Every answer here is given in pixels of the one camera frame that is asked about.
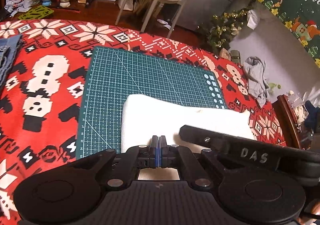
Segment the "person right hand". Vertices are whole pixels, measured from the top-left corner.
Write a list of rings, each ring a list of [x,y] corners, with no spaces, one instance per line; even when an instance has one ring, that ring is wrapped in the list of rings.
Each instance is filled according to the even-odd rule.
[[[298,218],[298,223],[301,225],[315,224],[319,220],[319,202],[309,205]]]

